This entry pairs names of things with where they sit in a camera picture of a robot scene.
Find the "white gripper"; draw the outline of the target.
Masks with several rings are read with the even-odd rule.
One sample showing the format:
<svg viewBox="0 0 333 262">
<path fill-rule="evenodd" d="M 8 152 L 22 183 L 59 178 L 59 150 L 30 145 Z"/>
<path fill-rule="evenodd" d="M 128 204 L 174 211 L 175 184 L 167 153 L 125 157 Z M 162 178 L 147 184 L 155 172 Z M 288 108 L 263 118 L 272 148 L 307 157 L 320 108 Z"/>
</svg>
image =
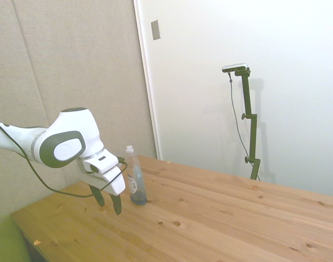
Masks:
<svg viewBox="0 0 333 262">
<path fill-rule="evenodd" d="M 100 207 L 105 205 L 105 200 L 101 194 L 102 188 L 110 193 L 116 215 L 122 212 L 120 194 L 125 190 L 126 185 L 121 174 L 121 169 L 117 166 L 118 160 L 113 161 L 104 158 L 78 159 L 80 178 L 89 184 L 90 190 Z"/>
</svg>

